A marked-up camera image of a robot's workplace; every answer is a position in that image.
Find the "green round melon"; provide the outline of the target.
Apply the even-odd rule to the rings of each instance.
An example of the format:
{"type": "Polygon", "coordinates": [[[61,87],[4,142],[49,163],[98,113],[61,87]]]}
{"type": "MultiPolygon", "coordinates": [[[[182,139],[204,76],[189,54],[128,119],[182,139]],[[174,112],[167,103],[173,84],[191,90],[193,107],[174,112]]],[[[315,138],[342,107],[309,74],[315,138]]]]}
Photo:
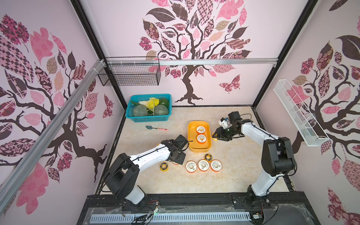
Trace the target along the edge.
{"type": "Polygon", "coordinates": [[[164,105],[159,104],[154,108],[154,115],[155,116],[168,115],[168,114],[169,114],[169,110],[164,105]]]}
{"type": "Polygon", "coordinates": [[[134,117],[143,117],[148,115],[148,109],[144,105],[136,105],[132,113],[134,117]]]}

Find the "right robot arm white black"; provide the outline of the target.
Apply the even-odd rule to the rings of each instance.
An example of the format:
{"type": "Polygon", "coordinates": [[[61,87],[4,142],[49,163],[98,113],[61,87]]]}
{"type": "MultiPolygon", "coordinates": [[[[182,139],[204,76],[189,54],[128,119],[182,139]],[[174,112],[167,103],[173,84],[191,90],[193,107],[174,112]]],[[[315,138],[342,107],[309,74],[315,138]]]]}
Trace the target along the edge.
{"type": "Polygon", "coordinates": [[[262,171],[257,180],[249,186],[251,197],[264,197],[269,194],[275,182],[297,171],[292,144],[287,137],[278,137],[258,127],[251,119],[244,119],[238,111],[231,112],[228,117],[219,120],[220,127],[212,138],[229,142],[240,137],[249,137],[262,147],[262,171]]]}

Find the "green round melon right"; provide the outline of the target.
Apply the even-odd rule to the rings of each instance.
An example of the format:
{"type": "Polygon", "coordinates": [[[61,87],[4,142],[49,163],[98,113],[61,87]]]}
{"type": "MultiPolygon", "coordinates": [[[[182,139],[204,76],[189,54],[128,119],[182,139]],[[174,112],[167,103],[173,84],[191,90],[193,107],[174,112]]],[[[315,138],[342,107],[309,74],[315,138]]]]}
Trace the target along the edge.
{"type": "Polygon", "coordinates": [[[169,110],[164,105],[159,104],[154,108],[154,115],[155,116],[168,115],[168,114],[169,114],[169,110]]]}

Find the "dark green avocado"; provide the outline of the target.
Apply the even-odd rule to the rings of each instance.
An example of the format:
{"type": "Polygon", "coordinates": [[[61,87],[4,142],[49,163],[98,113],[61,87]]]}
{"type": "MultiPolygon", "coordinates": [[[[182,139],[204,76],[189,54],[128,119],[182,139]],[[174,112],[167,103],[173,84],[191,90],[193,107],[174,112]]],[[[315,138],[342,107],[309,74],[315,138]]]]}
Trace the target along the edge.
{"type": "Polygon", "coordinates": [[[165,106],[167,109],[169,109],[170,102],[166,98],[160,98],[159,99],[159,105],[165,106]]]}

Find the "yellow white cabbage toy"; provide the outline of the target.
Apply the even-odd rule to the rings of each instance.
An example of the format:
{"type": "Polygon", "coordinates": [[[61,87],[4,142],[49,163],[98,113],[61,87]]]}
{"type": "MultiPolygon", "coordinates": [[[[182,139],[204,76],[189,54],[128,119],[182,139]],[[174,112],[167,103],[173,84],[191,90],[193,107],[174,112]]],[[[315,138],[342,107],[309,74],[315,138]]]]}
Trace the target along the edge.
{"type": "Polygon", "coordinates": [[[145,106],[147,109],[153,110],[159,104],[159,99],[151,97],[147,101],[139,101],[138,103],[145,106]]]}

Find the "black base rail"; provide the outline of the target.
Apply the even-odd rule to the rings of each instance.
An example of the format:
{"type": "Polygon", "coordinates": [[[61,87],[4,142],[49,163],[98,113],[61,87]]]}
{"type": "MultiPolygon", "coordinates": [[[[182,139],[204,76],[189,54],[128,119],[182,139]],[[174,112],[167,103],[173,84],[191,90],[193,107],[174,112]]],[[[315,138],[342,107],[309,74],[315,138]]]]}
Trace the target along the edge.
{"type": "Polygon", "coordinates": [[[90,225],[93,214],[143,214],[130,224],[105,225],[318,225],[303,192],[275,192],[248,202],[245,193],[149,194],[138,205],[112,195],[88,196],[78,224],[90,225]],[[248,212],[250,221],[154,223],[156,213],[248,212]]]}

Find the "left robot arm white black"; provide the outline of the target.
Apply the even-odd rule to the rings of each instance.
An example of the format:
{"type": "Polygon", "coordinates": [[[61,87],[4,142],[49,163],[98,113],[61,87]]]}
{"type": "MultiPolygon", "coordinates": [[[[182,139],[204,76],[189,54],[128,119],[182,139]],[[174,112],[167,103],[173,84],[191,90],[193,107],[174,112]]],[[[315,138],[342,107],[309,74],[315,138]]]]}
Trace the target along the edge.
{"type": "Polygon", "coordinates": [[[143,153],[129,156],[120,154],[106,171],[103,182],[115,199],[126,199],[138,205],[144,201],[146,194],[136,186],[138,175],[162,162],[174,162],[182,165],[185,161],[185,150],[189,141],[179,135],[176,139],[164,140],[155,148],[143,153]]]}

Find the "green round melon left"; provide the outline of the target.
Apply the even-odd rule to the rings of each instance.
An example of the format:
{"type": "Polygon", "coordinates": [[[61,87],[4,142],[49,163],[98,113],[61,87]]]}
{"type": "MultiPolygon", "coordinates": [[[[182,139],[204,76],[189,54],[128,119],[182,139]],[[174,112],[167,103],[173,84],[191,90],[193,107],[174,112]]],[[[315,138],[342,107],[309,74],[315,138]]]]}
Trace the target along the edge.
{"type": "Polygon", "coordinates": [[[134,117],[143,117],[148,115],[148,109],[144,105],[136,105],[132,113],[134,117]]]}

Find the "yellow plastic storage box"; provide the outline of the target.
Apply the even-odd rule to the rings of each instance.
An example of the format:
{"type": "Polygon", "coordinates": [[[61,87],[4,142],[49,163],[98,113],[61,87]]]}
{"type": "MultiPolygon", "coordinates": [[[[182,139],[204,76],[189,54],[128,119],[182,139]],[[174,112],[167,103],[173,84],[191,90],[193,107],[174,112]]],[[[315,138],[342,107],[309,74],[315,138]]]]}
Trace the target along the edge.
{"type": "Polygon", "coordinates": [[[205,121],[191,121],[188,124],[187,139],[189,141],[189,147],[191,151],[207,152],[212,147],[211,130],[209,124],[205,121]],[[207,141],[205,144],[199,144],[197,142],[197,136],[198,136],[198,133],[196,132],[197,126],[204,126],[206,128],[206,132],[204,133],[204,135],[207,137],[207,141]]]}

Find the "black yellow tape roll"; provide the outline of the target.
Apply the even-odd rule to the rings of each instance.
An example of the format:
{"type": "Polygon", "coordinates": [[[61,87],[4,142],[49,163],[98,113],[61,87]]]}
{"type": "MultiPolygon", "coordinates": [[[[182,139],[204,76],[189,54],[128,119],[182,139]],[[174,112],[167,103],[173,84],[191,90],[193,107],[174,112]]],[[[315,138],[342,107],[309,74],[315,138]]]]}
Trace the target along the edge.
{"type": "Polygon", "coordinates": [[[169,169],[169,165],[168,165],[168,163],[166,163],[166,162],[162,162],[162,163],[160,164],[159,168],[160,168],[160,170],[161,170],[162,172],[166,172],[166,171],[169,169]]]}
{"type": "Polygon", "coordinates": [[[212,162],[213,161],[213,156],[209,153],[204,155],[204,160],[206,160],[207,162],[212,162]]]}

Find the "black yellow tape roll right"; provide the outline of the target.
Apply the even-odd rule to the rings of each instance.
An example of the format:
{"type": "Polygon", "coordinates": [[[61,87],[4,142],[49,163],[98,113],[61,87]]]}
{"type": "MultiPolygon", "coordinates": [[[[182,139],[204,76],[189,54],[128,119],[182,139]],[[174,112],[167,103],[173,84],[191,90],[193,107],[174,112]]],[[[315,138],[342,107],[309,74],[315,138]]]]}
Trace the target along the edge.
{"type": "Polygon", "coordinates": [[[209,153],[204,155],[204,160],[206,160],[207,162],[212,162],[213,161],[213,156],[209,153]]]}

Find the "black yellow tape roll lower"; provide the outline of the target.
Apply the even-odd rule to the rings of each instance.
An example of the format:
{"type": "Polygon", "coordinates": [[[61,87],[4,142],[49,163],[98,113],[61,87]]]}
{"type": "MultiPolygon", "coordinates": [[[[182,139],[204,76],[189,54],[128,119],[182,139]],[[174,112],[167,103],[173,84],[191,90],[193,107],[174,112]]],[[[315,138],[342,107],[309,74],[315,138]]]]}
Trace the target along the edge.
{"type": "Polygon", "coordinates": [[[169,169],[169,165],[168,165],[168,163],[166,163],[166,162],[162,162],[162,163],[160,164],[159,168],[160,168],[160,170],[161,170],[162,172],[166,172],[166,171],[169,169]]]}

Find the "teal plastic basket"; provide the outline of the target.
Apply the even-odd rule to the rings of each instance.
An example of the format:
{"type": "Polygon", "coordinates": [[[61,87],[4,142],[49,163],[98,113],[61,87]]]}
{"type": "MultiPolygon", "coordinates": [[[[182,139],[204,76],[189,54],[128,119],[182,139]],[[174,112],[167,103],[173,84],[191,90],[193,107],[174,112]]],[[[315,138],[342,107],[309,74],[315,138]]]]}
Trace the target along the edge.
{"type": "Polygon", "coordinates": [[[126,110],[126,118],[133,122],[164,122],[172,113],[170,94],[133,95],[126,110]]]}

